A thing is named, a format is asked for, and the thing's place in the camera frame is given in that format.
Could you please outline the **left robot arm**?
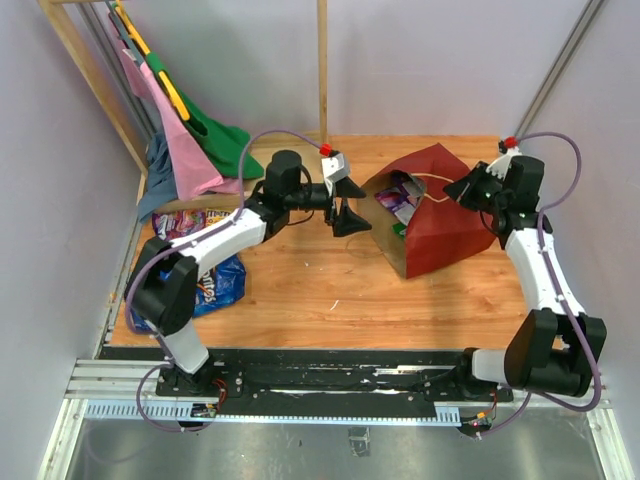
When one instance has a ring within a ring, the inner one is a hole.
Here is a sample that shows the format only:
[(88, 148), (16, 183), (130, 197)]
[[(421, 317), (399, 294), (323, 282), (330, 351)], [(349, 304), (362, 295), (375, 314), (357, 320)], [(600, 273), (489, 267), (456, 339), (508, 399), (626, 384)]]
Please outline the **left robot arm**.
[(349, 206), (365, 192), (351, 179), (343, 153), (327, 148), (322, 180), (312, 181), (300, 155), (276, 152), (248, 199), (231, 215), (192, 235), (144, 244), (127, 287), (128, 309), (143, 319), (180, 371), (179, 383), (190, 394), (207, 393), (214, 371), (193, 324), (201, 277), (241, 251), (260, 245), (288, 226), (293, 211), (321, 211), (336, 237), (368, 231), (371, 225)]

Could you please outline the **red brown paper bag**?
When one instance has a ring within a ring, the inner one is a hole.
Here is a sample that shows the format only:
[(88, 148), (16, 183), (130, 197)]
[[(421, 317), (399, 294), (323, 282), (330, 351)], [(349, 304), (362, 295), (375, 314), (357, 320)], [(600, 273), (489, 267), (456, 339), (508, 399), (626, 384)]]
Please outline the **red brown paper bag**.
[[(392, 171), (399, 170), (425, 181), (427, 192), (407, 225), (406, 239), (392, 226), (399, 221), (375, 198), (391, 186)], [(357, 201), (359, 213), (372, 225), (371, 235), (396, 273), (411, 279), (453, 265), (487, 250), (494, 242), (480, 216), (451, 200), (443, 191), (470, 168), (441, 144), (400, 157), (369, 178)]]

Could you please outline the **green yellow candy bag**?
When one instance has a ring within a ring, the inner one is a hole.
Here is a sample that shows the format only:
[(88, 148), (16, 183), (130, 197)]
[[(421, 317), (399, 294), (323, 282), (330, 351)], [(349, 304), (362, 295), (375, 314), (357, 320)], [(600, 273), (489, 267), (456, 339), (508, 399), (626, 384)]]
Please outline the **green yellow candy bag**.
[(401, 222), (395, 223), (392, 226), (393, 233), (402, 240), (406, 239), (408, 227)]

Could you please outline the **purple berries candy bag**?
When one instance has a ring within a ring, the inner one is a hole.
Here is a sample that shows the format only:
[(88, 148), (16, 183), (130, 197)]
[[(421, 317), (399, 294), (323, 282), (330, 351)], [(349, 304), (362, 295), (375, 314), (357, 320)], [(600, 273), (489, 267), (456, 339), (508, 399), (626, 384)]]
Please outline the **purple berries candy bag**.
[(376, 200), (403, 225), (407, 226), (421, 199), (427, 192), (424, 180), (395, 170), (390, 175), (391, 186), (375, 194)]

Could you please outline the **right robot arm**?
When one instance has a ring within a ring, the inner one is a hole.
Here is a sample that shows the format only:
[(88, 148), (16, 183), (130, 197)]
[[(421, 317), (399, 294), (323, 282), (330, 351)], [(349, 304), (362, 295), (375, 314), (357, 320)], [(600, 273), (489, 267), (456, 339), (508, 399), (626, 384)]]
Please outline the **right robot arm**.
[(445, 187), (460, 206), (490, 215), (489, 230), (515, 267), (528, 314), (504, 350), (470, 348), (453, 375), (455, 392), (474, 400), (489, 383), (536, 393), (587, 393), (607, 330), (572, 294), (554, 248), (551, 225), (537, 208), (541, 160), (505, 151)]

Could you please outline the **blue chips bag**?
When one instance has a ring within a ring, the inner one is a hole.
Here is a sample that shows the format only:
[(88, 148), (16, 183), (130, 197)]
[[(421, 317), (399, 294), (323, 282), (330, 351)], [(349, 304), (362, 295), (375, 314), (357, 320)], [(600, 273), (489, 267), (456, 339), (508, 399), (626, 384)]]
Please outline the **blue chips bag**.
[[(129, 293), (138, 271), (146, 263), (142, 255), (138, 258), (131, 274), (130, 282), (125, 290), (123, 302)], [(208, 270), (199, 280), (195, 291), (195, 306), (193, 318), (202, 317), (237, 303), (245, 296), (246, 269), (238, 255), (234, 255)], [(151, 328), (146, 320), (136, 312), (130, 313), (129, 331), (140, 332), (139, 335), (150, 332)]]

